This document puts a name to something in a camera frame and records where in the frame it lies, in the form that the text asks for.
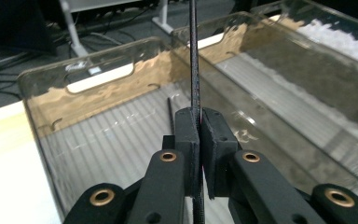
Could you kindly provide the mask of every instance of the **floor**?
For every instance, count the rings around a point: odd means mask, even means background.
[[[234,7],[233,0],[199,0],[198,1],[198,20],[207,21],[229,14]],[[168,24],[173,28],[187,26],[188,19],[188,1],[173,2],[168,6]],[[120,43],[130,43],[135,40],[143,39],[149,36],[158,36],[166,43],[170,43],[170,36],[164,33],[152,18],[159,14],[158,8],[148,9],[130,8],[114,17],[106,16],[98,21],[91,21],[86,24],[80,24],[76,28],[79,32],[84,30],[97,29],[105,31],[106,24],[110,21],[110,28],[106,35],[114,38]],[[40,55],[23,53],[15,60],[0,63],[0,107],[10,105],[21,100],[21,93],[16,83],[17,76],[23,71],[50,63],[61,62],[68,58],[75,57],[75,54],[69,48],[69,38],[65,30],[61,30],[57,25],[48,22],[48,29],[52,39],[57,45],[57,55]],[[81,37],[81,42],[88,52],[94,52],[102,49],[109,49],[117,44],[106,41],[98,36],[86,35]],[[0,60],[11,56],[19,55],[20,52],[5,51],[0,49]]]

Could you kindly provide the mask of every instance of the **transparent plastic bin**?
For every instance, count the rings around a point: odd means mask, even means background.
[[[292,155],[270,141],[241,108],[268,110],[209,63],[201,60],[200,69],[202,106],[222,112],[244,148],[265,152],[308,193],[326,182],[358,193],[358,179],[316,147],[304,145],[307,155]],[[100,75],[89,75],[98,70]],[[98,83],[112,74],[116,79]],[[91,186],[104,182],[124,189],[142,178],[163,135],[172,134],[168,99],[173,113],[190,106],[189,65],[157,38],[25,71],[19,84],[61,218]],[[296,157],[305,160],[298,164]],[[205,210],[206,223],[232,223],[227,199],[207,200]]]
[[[358,20],[355,18],[308,0],[282,0],[251,11],[358,60]]]
[[[201,59],[249,94],[227,99],[258,131],[307,173],[319,151],[358,178],[357,61],[244,12],[198,29]],[[189,62],[188,43],[188,27],[172,32],[173,48]],[[275,161],[282,152],[266,154]]]

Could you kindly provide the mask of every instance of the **black rod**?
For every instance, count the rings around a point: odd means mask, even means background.
[[[191,63],[191,110],[196,122],[197,131],[200,133],[200,74],[199,74],[199,52],[197,42],[197,4],[196,0],[190,0],[190,63]],[[204,224],[204,201],[203,201],[203,175],[202,161],[198,169],[199,178],[193,180],[193,222]]]
[[[173,118],[172,103],[170,97],[167,98],[167,104],[168,104],[168,115],[170,117],[171,134],[175,135],[175,120]]]

